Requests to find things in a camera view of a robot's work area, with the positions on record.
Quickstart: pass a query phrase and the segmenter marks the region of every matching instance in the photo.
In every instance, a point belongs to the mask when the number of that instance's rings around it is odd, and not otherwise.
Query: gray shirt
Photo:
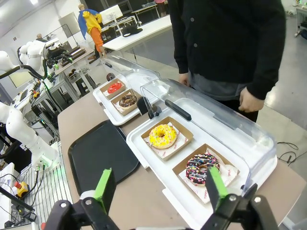
[[[199,74],[190,72],[188,82],[195,90],[218,101],[239,100],[241,91],[247,86],[247,83],[208,80]]]

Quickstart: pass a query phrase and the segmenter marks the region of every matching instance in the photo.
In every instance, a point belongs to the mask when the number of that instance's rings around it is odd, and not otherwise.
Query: cardboard box
[[[121,99],[122,99],[122,97],[124,97],[124,96],[126,96],[128,93],[132,93],[132,94],[134,94],[135,96],[136,96],[136,100],[138,101],[138,99],[139,98],[141,98],[142,96],[141,95],[139,95],[136,91],[134,91],[133,89],[129,89],[129,90],[127,90],[127,91],[125,91],[124,93],[122,93],[121,95],[119,95],[119,96],[117,96],[116,98],[114,98],[111,102],[112,102],[112,104],[114,105],[114,107],[116,108],[116,106],[115,106],[115,104],[117,103],[117,102],[119,102]],[[129,109],[127,109],[127,110],[124,110],[124,111],[119,111],[117,108],[117,110],[118,110],[118,112],[122,115],[122,116],[125,116],[125,115],[127,115],[128,113],[130,113],[131,111],[133,111],[134,109],[136,109],[138,106],[136,105],[136,103],[133,105],[133,106],[131,106]]]
[[[179,174],[184,171],[186,169],[186,165],[188,163],[188,161],[194,157],[195,155],[198,154],[204,154],[207,149],[210,150],[210,152],[213,152],[214,154],[216,154],[218,157],[221,158],[221,160],[223,161],[223,163],[225,165],[232,165],[233,167],[235,167],[229,160],[227,160],[225,157],[223,157],[219,152],[217,152],[216,150],[214,150],[213,148],[211,148],[209,145],[207,144],[203,144],[202,146],[200,146],[198,149],[196,149],[194,152],[192,152],[189,156],[187,156],[185,159],[183,159],[178,165],[176,165],[173,168],[173,172],[175,173],[175,175],[180,179],[180,181],[185,185],[186,188],[188,188],[195,197],[197,197],[199,200],[201,200],[200,197],[198,197],[195,193],[195,191],[192,190],[191,187],[189,187],[184,180],[179,176]]]
[[[145,133],[143,133],[141,135],[142,139],[144,140],[145,138],[149,137],[149,134],[151,132],[151,130],[159,125],[166,125],[168,123],[172,123],[172,125],[178,129],[178,131],[180,133],[182,133],[186,138],[187,138],[187,141],[182,145],[180,146],[179,148],[175,149],[170,155],[168,156],[165,156],[165,157],[161,157],[159,156],[155,151],[157,151],[158,149],[156,149],[155,147],[152,147],[152,146],[149,146],[151,148],[151,150],[158,156],[160,157],[161,159],[163,160],[168,160],[169,158],[171,158],[172,156],[174,156],[177,152],[179,152],[181,149],[183,149],[185,146],[187,146],[191,140],[193,139],[193,134],[187,129],[185,128],[182,124],[180,124],[178,121],[176,121],[175,119],[171,118],[171,117],[166,117],[164,118],[162,121],[160,121],[159,123],[155,124],[154,126],[152,126],[150,129],[148,129]]]
[[[122,84],[121,88],[119,90],[116,90],[114,93],[111,93],[108,96],[106,96],[104,92],[107,91],[111,85],[117,82],[120,82]],[[100,88],[100,91],[102,92],[102,94],[109,100],[115,97],[116,95],[119,95],[121,92],[124,92],[125,90],[126,90],[126,85],[120,79],[114,79],[110,81],[108,84]]]

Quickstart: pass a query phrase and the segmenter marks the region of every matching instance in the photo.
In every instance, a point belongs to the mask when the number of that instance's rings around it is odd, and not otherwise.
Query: yellow frosted donut
[[[150,131],[149,142],[157,149],[167,149],[176,141],[176,130],[169,125],[159,125]]]

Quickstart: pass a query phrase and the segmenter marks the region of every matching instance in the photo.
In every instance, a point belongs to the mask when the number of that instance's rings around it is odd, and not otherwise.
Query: hand
[[[254,97],[245,87],[240,94],[239,110],[246,113],[259,111],[264,106],[264,100]]]
[[[190,86],[188,83],[189,73],[180,73],[179,74],[179,83],[184,84],[186,86]]]

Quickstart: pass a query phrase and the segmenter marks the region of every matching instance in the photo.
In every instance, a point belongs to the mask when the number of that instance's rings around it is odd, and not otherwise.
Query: ceiling
[[[0,0],[0,37],[14,27],[20,19],[51,1],[38,0],[38,3],[33,5],[30,0]]]

